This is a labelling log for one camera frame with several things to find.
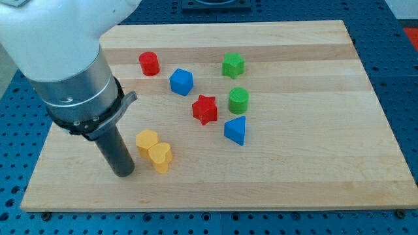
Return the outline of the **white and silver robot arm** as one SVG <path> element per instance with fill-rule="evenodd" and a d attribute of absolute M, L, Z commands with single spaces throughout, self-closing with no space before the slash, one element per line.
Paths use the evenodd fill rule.
<path fill-rule="evenodd" d="M 116 126 L 136 100 L 124 93 L 100 45 L 140 0 L 2 1 L 1 45 L 46 105 L 53 122 L 96 143 L 112 171 L 134 161 Z"/>

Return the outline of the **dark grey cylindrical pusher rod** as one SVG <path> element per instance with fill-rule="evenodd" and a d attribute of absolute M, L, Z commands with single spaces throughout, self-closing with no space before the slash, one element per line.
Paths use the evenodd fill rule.
<path fill-rule="evenodd" d="M 126 177 L 134 171 L 135 163 L 116 126 L 100 135 L 95 144 L 116 176 Z"/>

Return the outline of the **black flange mounting ring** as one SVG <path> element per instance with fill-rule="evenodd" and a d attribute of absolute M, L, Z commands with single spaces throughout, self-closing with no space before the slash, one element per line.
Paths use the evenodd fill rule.
<path fill-rule="evenodd" d="M 103 95 L 109 90 L 108 84 L 100 94 L 78 104 L 58 106 L 47 102 L 48 114 L 57 126 L 69 134 L 82 135 L 89 141 L 97 140 L 111 128 L 116 128 L 117 122 L 126 113 L 129 105 L 138 99 L 134 91 L 125 94 L 115 77 L 110 82 L 115 84 L 115 99 Z"/>

